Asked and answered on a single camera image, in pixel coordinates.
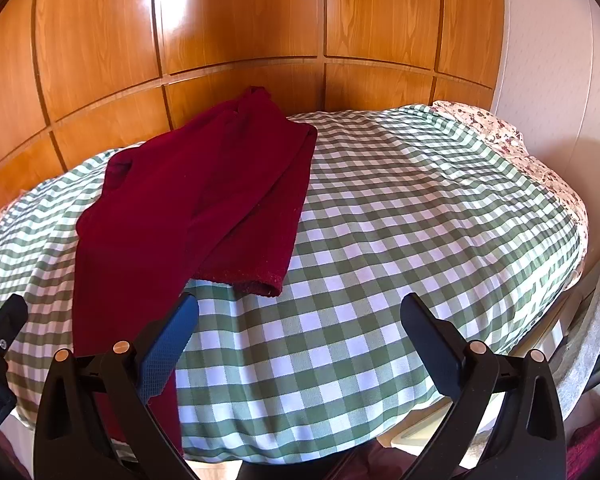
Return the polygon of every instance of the blue gripper pad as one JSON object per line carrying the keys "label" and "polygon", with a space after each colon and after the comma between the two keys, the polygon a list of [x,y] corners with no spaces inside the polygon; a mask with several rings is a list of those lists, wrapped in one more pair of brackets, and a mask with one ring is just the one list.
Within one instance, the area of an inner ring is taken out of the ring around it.
{"label": "blue gripper pad", "polygon": [[144,404],[147,404],[151,397],[162,393],[198,324],[198,300],[189,294],[181,299],[162,333],[156,337],[139,364],[136,391]]}

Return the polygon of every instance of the white wall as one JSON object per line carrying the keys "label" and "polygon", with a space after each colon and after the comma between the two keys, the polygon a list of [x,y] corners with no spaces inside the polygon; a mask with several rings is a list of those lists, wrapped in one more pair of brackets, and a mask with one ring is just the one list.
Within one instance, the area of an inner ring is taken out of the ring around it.
{"label": "white wall", "polygon": [[506,0],[492,111],[562,176],[589,214],[600,258],[600,8],[594,0]]}

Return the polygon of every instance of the checkered fabric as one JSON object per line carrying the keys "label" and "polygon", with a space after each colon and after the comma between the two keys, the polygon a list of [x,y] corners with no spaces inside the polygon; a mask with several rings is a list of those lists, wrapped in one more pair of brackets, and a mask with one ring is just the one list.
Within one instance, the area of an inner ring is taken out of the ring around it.
{"label": "checkered fabric", "polygon": [[[318,142],[282,294],[187,284],[200,322],[176,385],[191,460],[290,463],[369,440],[438,398],[400,325],[405,294],[504,352],[578,263],[566,210],[468,126],[423,105],[293,119]],[[0,220],[0,305],[16,292],[30,306],[8,357],[31,424],[52,355],[72,345],[75,223],[114,152]]]}

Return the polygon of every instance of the wooden wall paneling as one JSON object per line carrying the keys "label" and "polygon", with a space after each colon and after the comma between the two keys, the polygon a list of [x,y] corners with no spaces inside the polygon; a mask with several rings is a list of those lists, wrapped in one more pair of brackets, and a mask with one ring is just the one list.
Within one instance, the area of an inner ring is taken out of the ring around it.
{"label": "wooden wall paneling", "polygon": [[0,162],[0,208],[21,191],[62,173],[49,134],[38,134]]}
{"label": "wooden wall paneling", "polygon": [[152,88],[78,112],[54,127],[67,168],[110,148],[122,148],[169,131],[161,88]]}
{"label": "wooden wall paneling", "polygon": [[168,73],[318,54],[318,0],[156,0],[156,7]]}
{"label": "wooden wall paneling", "polygon": [[37,0],[36,46],[52,120],[158,77],[151,0]]}
{"label": "wooden wall paneling", "polygon": [[432,82],[430,75],[399,68],[329,63],[325,109],[383,110],[427,103]]}
{"label": "wooden wall paneling", "polygon": [[328,0],[327,55],[433,68],[440,0]]}
{"label": "wooden wall paneling", "polygon": [[500,66],[504,0],[444,0],[440,72],[494,88]]}
{"label": "wooden wall paneling", "polygon": [[9,0],[0,13],[0,160],[42,130],[31,44],[33,0]]}
{"label": "wooden wall paneling", "polygon": [[493,89],[474,83],[452,81],[439,77],[436,81],[433,100],[455,101],[489,110],[493,101]]}
{"label": "wooden wall paneling", "polygon": [[320,67],[315,63],[232,68],[166,87],[175,128],[207,108],[238,97],[249,86],[264,86],[287,115],[320,107]]}

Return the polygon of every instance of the red sweater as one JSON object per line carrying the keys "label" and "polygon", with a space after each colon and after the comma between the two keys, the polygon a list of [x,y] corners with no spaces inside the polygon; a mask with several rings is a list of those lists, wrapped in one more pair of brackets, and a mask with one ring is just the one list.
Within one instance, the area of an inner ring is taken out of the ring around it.
{"label": "red sweater", "polygon": [[[189,278],[277,296],[288,268],[317,136],[262,88],[114,155],[101,197],[78,220],[77,356],[133,340]],[[182,449],[173,374],[149,406]],[[125,440],[101,406],[110,436]]]}

